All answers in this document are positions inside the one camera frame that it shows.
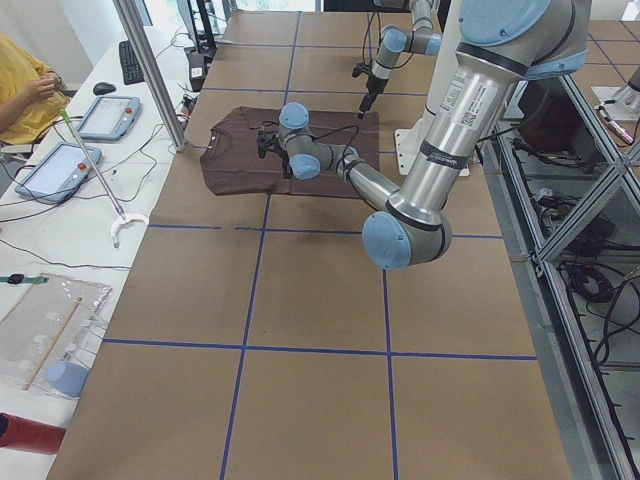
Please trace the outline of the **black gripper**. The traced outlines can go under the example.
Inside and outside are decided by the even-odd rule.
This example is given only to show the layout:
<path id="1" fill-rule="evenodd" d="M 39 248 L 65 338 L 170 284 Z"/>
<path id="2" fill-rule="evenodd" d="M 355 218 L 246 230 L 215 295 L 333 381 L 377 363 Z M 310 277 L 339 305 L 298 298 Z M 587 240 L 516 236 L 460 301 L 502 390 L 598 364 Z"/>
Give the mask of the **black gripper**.
<path id="1" fill-rule="evenodd" d="M 373 106 L 377 97 L 384 92 L 385 80 L 376 76 L 369 76 L 366 82 L 367 93 L 364 95 L 359 108 L 358 118 L 362 119 Z"/>
<path id="2" fill-rule="evenodd" d="M 264 159 L 268 153 L 276 153 L 279 147 L 276 131 L 259 131 L 257 135 L 258 157 Z"/>

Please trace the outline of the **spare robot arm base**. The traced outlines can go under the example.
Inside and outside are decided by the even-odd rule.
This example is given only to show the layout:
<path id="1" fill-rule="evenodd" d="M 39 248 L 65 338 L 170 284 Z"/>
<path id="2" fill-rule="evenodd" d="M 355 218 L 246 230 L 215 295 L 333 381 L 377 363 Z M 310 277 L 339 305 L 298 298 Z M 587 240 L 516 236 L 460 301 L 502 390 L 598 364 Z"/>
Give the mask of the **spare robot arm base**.
<path id="1" fill-rule="evenodd" d="M 606 118 L 614 121 L 639 119 L 639 69 L 621 87 L 594 86 L 591 88 Z"/>

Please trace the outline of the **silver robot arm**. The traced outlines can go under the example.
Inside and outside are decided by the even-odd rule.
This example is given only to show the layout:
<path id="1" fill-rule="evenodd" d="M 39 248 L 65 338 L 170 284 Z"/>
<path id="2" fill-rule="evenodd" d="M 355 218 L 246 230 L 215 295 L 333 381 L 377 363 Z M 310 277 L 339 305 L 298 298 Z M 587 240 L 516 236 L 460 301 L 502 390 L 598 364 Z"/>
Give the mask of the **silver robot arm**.
<path id="1" fill-rule="evenodd" d="M 461 34 L 457 69 L 410 171 L 396 185 L 350 145 L 320 142 L 309 113 L 286 104 L 278 127 L 261 130 L 258 154 L 277 153 L 295 178 L 335 172 L 374 208 L 362 229 L 369 259 L 386 270 L 441 257 L 451 243 L 442 210 L 482 134 L 492 128 L 505 98 L 522 80 L 579 70 L 586 59 L 588 1 L 464 1 L 453 7 L 446 31 Z"/>
<path id="2" fill-rule="evenodd" d="M 437 16 L 444 28 L 449 14 L 450 1 L 373 1 L 374 9 L 408 10 L 412 27 L 409 30 L 395 25 L 387 25 L 379 32 L 376 56 L 355 65 L 352 77 L 367 76 L 367 93 L 359 107 L 358 118 L 363 119 L 391 78 L 392 71 L 398 69 L 397 62 L 402 53 L 437 56 L 442 35 L 435 31 L 433 17 Z"/>

